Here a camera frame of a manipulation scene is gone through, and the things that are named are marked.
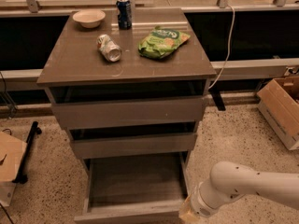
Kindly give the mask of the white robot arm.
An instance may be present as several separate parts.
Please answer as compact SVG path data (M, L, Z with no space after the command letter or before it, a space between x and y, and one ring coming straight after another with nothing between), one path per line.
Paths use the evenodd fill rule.
M229 161L218 162L211 168L209 178L200 182L184 201L178 216L194 223L245 195L258 195L298 210L299 174L262 172Z

